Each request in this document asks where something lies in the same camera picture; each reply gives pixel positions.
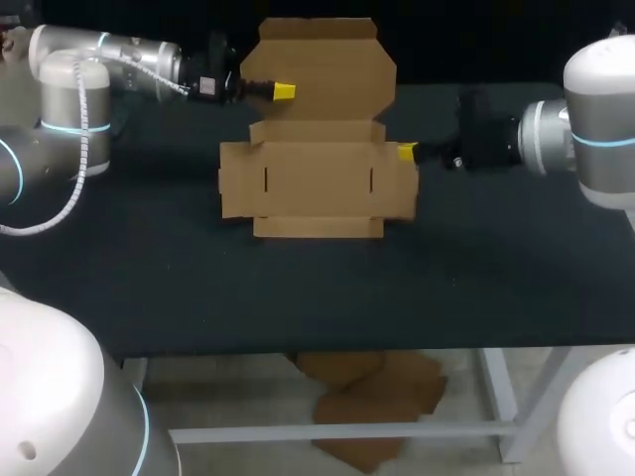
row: black table surface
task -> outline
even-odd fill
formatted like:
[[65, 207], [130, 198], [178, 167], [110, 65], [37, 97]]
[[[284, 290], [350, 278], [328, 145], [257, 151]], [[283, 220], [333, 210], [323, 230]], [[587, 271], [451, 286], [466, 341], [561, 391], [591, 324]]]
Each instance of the black table surface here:
[[[516, 113], [561, 95], [490, 91]], [[390, 139], [451, 132], [455, 94], [400, 88], [384, 114]], [[144, 106], [66, 222], [0, 241], [2, 271], [119, 357], [635, 341], [633, 232], [624, 213], [588, 203], [573, 174], [430, 165], [416, 222], [389, 225], [383, 240], [259, 240], [249, 221], [220, 219], [216, 177], [218, 142], [246, 139], [255, 118], [242, 106]], [[0, 218], [48, 218], [69, 190]]]

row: metal frame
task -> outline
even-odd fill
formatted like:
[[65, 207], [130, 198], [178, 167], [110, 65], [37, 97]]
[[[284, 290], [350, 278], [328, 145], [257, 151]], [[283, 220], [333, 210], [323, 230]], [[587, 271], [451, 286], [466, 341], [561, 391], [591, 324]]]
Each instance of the metal frame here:
[[[176, 444], [377, 437], [499, 436], [503, 463], [520, 463], [555, 418], [560, 401], [586, 362], [579, 349], [554, 348], [527, 401], [519, 409], [503, 351], [480, 349], [479, 357], [495, 417], [491, 421], [188, 428], [173, 429], [170, 434]], [[124, 362], [124, 372], [140, 390], [147, 368], [148, 359]]]

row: cable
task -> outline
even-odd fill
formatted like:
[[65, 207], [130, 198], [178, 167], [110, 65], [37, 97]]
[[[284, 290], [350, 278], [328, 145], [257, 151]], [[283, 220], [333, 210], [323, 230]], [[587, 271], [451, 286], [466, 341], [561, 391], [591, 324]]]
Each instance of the cable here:
[[[113, 60], [117, 62], [121, 62], [128, 66], [134, 67], [144, 74], [149, 75], [153, 79], [158, 82], [161, 82], [168, 88], [177, 92], [178, 94], [182, 94], [183, 96], [187, 96], [190, 94], [187, 88], [176, 84], [175, 82], [171, 82], [168, 79], [156, 74], [152, 70], [138, 64], [132, 59], [117, 57], [113, 55], [105, 55], [99, 54], [97, 55], [99, 58], [103, 58], [105, 60]], [[29, 226], [27, 228], [12, 228], [6, 225], [0, 225], [0, 234], [8, 235], [8, 236], [32, 236], [47, 231], [54, 226], [60, 224], [75, 208], [77, 201], [79, 200], [79, 196], [81, 195], [81, 191], [83, 190], [84, 181], [86, 179], [86, 170], [88, 168], [88, 135], [89, 125], [88, 125], [88, 103], [86, 100], [86, 88], [83, 82], [83, 77], [81, 75], [81, 66], [79, 60], [76, 60], [72, 64], [72, 71], [75, 76], [75, 82], [77, 84], [77, 89], [79, 91], [79, 118], [81, 123], [81, 149], [79, 152], [79, 172], [77, 173], [77, 178], [75, 182], [75, 187], [72, 191], [68, 202], [63, 207], [62, 211], [58, 213], [56, 216], [51, 218], [50, 220], [35, 226]]]
[[83, 184], [86, 179], [86, 169], [88, 168], [88, 103], [86, 100], [86, 88], [81, 75], [81, 66], [79, 60], [72, 64], [72, 72], [75, 76], [77, 89], [79, 91], [79, 120], [81, 123], [81, 136], [79, 138], [81, 148], [79, 151], [79, 172], [75, 180], [75, 187], [63, 209], [53, 218], [40, 225], [29, 226], [27, 228], [12, 228], [10, 226], [0, 225], [0, 234], [9, 236], [31, 236], [47, 231], [62, 222], [75, 208]]

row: flattened cardboard box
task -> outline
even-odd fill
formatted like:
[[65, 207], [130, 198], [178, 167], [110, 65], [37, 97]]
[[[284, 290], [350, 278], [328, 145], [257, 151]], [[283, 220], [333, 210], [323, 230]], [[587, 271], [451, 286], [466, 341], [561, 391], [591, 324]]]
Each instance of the flattened cardboard box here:
[[255, 103], [250, 142], [220, 147], [222, 216], [254, 235], [379, 238], [413, 219], [414, 162], [373, 120], [394, 100], [396, 67], [369, 19], [268, 19], [242, 64], [248, 80], [294, 84], [293, 101]]

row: cardboard piece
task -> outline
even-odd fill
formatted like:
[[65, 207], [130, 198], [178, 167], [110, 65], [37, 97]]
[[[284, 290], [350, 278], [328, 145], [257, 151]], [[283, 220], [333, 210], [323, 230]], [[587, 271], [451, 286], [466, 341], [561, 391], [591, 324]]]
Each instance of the cardboard piece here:
[[395, 96], [396, 67], [369, 19], [268, 19], [245, 59], [248, 80], [297, 87], [254, 102], [248, 143], [220, 147], [223, 218], [253, 217], [261, 237], [379, 238], [413, 219], [418, 172], [373, 120]]
[[340, 390], [378, 372], [384, 365], [384, 353], [301, 352], [296, 365], [307, 377]]
[[417, 403], [423, 415], [431, 415], [445, 393], [447, 378], [441, 364], [417, 351], [384, 353], [382, 369], [351, 386], [347, 395], [384, 402]]
[[[414, 422], [416, 404], [379, 402], [342, 394], [327, 394], [317, 402], [318, 424]], [[381, 463], [399, 455], [405, 438], [319, 439], [313, 445], [359, 471], [370, 474]]]

